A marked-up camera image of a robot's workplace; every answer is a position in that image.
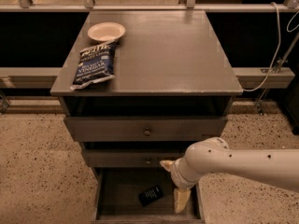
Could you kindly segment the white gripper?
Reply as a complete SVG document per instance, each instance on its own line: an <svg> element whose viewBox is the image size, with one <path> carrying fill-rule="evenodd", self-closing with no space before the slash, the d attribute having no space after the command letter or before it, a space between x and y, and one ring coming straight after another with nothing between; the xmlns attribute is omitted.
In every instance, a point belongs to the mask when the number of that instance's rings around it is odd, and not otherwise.
<svg viewBox="0 0 299 224"><path fill-rule="evenodd" d="M178 187L174 189L174 208L178 214L185 209L191 195L190 189L199 181L200 175L189 166L185 158L160 161L160 165L170 172L174 184Z"/></svg>

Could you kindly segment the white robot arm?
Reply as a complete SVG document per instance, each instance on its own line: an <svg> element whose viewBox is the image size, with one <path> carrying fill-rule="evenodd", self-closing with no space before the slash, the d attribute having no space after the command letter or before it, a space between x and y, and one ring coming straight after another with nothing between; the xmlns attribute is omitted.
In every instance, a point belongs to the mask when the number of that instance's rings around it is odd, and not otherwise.
<svg viewBox="0 0 299 224"><path fill-rule="evenodd" d="M211 173L236 175L291 191L299 191L298 149L233 150L220 137L211 137L188 146L183 157L162 160L175 184L174 209L182 212L191 188Z"/></svg>

